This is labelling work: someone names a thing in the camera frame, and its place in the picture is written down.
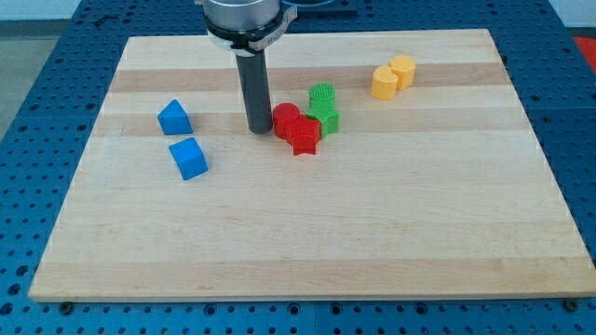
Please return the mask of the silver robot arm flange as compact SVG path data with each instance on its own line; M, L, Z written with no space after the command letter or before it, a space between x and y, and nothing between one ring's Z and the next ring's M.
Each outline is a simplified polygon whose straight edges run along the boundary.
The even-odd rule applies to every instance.
M297 7L279 0L202 0L212 42L239 57L253 57L273 45L297 19Z

